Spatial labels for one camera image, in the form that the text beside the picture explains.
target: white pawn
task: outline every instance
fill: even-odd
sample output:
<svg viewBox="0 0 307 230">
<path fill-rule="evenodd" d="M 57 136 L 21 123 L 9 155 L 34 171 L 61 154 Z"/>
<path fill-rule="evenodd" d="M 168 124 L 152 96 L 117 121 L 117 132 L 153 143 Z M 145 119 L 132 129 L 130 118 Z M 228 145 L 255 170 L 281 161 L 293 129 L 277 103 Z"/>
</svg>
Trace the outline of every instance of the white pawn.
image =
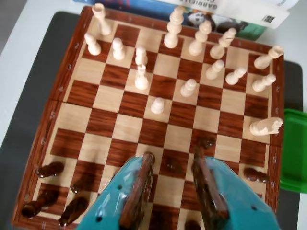
<svg viewBox="0 0 307 230">
<path fill-rule="evenodd" d="M 88 52 L 90 52 L 91 55 L 96 56 L 101 53 L 101 46 L 97 43 L 97 40 L 93 35 L 85 33 L 84 39 L 87 43 Z"/>
<path fill-rule="evenodd" d="M 138 46 L 135 51 L 135 63 L 137 65 L 146 65 L 147 64 L 147 53 L 144 47 Z"/>
<path fill-rule="evenodd" d="M 222 60 L 217 60 L 216 62 L 213 63 L 213 65 L 207 69 L 206 71 L 206 78 L 213 80 L 216 79 L 219 72 L 221 72 L 221 70 L 224 67 L 224 62 Z"/>
<path fill-rule="evenodd" d="M 113 57 L 116 60 L 122 60 L 125 57 L 124 45 L 120 38 L 114 38 L 112 42 L 113 46 Z"/>
<path fill-rule="evenodd" d="M 276 81 L 276 76 L 274 74 L 269 74 L 260 80 L 256 80 L 252 84 L 252 88 L 256 92 L 261 92 L 266 86 L 272 85 Z"/>
<path fill-rule="evenodd" d="M 161 97 L 156 98 L 153 101 L 151 110 L 154 114 L 161 114 L 164 110 L 164 100 Z"/>
<path fill-rule="evenodd" d="M 204 21 L 199 26 L 199 31 L 195 33 L 195 39 L 189 45 L 189 53 L 192 56 L 201 54 L 203 50 L 203 43 L 207 41 L 208 34 L 211 33 L 212 27 L 210 21 Z"/>
<path fill-rule="evenodd" d="M 196 81 L 194 79 L 189 79 L 180 89 L 180 93 L 184 97 L 190 97 L 196 88 Z"/>
<path fill-rule="evenodd" d="M 246 74 L 246 69 L 245 68 L 237 68 L 234 72 L 228 73 L 225 81 L 229 85 L 235 85 L 238 83 L 239 79 L 242 78 Z"/>
<path fill-rule="evenodd" d="M 281 46 L 273 46 L 268 54 L 260 56 L 254 61 L 254 66 L 257 69 L 265 69 L 273 59 L 279 58 L 281 55 L 283 55 L 283 48 Z"/>
</svg>

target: gray table surface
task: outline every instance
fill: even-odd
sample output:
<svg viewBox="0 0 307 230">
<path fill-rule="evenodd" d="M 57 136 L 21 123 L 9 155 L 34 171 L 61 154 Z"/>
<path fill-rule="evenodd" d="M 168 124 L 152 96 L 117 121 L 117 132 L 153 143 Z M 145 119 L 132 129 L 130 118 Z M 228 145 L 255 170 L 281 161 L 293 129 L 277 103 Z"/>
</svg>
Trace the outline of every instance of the gray table surface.
<svg viewBox="0 0 307 230">
<path fill-rule="evenodd" d="M 10 224 L 15 199 L 45 102 L 78 19 L 79 15 L 66 12 L 54 15 L 0 148 L 0 230 L 18 229 Z M 286 108 L 302 110 L 302 78 L 301 67 L 286 61 Z M 299 199 L 298 193 L 280 190 L 277 219 L 283 230 L 296 229 Z"/>
</svg>

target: chess board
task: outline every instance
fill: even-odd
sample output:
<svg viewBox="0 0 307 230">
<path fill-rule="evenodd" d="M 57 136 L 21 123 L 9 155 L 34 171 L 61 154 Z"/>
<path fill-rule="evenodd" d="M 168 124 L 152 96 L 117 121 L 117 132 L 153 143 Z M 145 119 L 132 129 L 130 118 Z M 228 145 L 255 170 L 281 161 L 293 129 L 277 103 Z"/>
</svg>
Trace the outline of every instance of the chess board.
<svg viewBox="0 0 307 230">
<path fill-rule="evenodd" d="M 251 135 L 248 127 L 267 117 L 283 118 L 283 56 L 258 70 L 254 60 L 270 47 L 236 38 L 222 58 L 225 68 L 218 78 L 208 80 L 205 71 L 215 62 L 210 48 L 220 35 L 209 34 L 205 49 L 194 57 L 188 52 L 196 32 L 193 28 L 183 27 L 177 47 L 168 49 L 163 43 L 167 22 L 109 9 L 107 18 L 113 30 L 102 36 L 91 7 L 81 13 L 37 129 L 13 225 L 57 229 L 58 218 L 75 196 L 70 186 L 84 173 L 94 177 L 94 185 L 78 195 L 87 197 L 91 205 L 128 158 L 151 151 L 156 161 L 142 229 L 159 229 L 161 216 L 169 218 L 174 230 L 184 229 L 187 219 L 197 220 L 203 229 L 191 172 L 193 147 L 203 136 L 216 140 L 206 154 L 224 161 L 276 211 L 283 127 L 278 135 L 263 137 Z M 100 55 L 89 54 L 86 32 L 98 39 Z M 121 61 L 112 55 L 115 37 L 124 44 L 126 55 Z M 134 86 L 136 46 L 147 50 L 150 86 L 144 91 Z M 248 72 L 238 84 L 228 85 L 224 77 L 237 67 Z M 276 82 L 265 91 L 253 91 L 252 82 L 269 73 L 276 75 Z M 180 87 L 191 78 L 197 88 L 185 98 Z M 150 110 L 156 97 L 165 100 L 160 115 Z M 63 162 L 64 172 L 38 178 L 37 169 L 53 161 Z M 176 162 L 180 170 L 171 170 L 170 162 Z M 243 175 L 247 166 L 267 173 L 269 182 L 247 181 Z M 56 204 L 32 219 L 23 218 L 22 206 L 36 200 L 44 189 L 60 191 Z M 67 229 L 76 227 L 81 219 Z"/>
</svg>

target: white table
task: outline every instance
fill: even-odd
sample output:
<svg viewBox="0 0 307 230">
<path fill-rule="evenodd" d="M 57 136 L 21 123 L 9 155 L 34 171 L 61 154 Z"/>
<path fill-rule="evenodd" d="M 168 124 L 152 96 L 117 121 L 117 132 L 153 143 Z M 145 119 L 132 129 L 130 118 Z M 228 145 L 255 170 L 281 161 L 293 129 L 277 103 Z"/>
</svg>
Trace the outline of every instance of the white table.
<svg viewBox="0 0 307 230">
<path fill-rule="evenodd" d="M 72 0 L 28 0 L 26 3 L 0 57 L 0 145 L 53 15 L 58 11 L 80 14 L 83 6 Z M 258 40 L 271 46 L 283 46 L 285 59 L 300 64 L 303 73 L 307 72 L 306 9 L 307 1 L 301 0 L 290 10 L 290 16 L 280 27 L 267 29 Z M 307 111 L 305 78 L 303 89 L 304 111 Z M 307 195 L 301 194 L 298 230 L 306 229 L 306 213 Z"/>
</svg>

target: dark chess piece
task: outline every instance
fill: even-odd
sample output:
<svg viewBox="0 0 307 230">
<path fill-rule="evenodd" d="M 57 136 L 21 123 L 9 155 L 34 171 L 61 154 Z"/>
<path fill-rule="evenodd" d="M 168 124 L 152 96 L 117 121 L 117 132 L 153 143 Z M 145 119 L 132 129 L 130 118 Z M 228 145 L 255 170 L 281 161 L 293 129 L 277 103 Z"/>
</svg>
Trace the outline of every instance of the dark chess piece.
<svg viewBox="0 0 307 230">
<path fill-rule="evenodd" d="M 49 165 L 45 165 L 39 168 L 36 174 L 40 178 L 49 177 L 49 176 L 57 176 L 64 170 L 64 164 L 62 162 L 52 162 Z"/>
<path fill-rule="evenodd" d="M 88 200 L 84 197 L 77 197 L 67 205 L 59 219 L 59 225 L 65 227 L 73 223 L 88 207 Z"/>
<path fill-rule="evenodd" d="M 57 201 L 58 196 L 58 191 L 46 190 L 38 196 L 36 201 L 25 204 L 21 210 L 21 214 L 25 218 L 32 218 L 36 216 L 42 208 L 52 206 Z"/>
</svg>

